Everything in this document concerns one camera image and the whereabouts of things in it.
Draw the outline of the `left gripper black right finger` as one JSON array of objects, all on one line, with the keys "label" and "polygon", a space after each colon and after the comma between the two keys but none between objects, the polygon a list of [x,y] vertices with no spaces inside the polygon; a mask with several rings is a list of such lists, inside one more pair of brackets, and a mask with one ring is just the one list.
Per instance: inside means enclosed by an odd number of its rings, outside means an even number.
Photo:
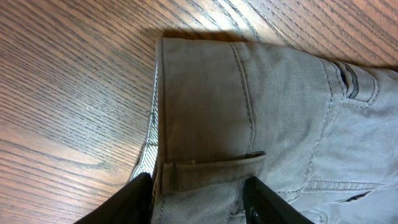
[{"label": "left gripper black right finger", "polygon": [[247,224],[313,224],[257,177],[245,180],[243,207]]}]

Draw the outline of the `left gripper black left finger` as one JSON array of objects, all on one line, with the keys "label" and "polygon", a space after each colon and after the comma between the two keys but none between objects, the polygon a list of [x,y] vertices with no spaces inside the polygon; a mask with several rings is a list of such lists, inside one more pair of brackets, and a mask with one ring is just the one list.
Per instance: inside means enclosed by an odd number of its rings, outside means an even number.
[{"label": "left gripper black left finger", "polygon": [[148,224],[153,181],[143,172],[75,224]]}]

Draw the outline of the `grey shorts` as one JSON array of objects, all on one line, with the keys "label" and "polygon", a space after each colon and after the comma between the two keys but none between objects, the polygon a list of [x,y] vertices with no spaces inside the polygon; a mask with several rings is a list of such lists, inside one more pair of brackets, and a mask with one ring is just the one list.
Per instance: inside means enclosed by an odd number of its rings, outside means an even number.
[{"label": "grey shorts", "polygon": [[151,223],[244,223],[257,177],[315,223],[397,222],[397,72],[273,44],[157,41]]}]

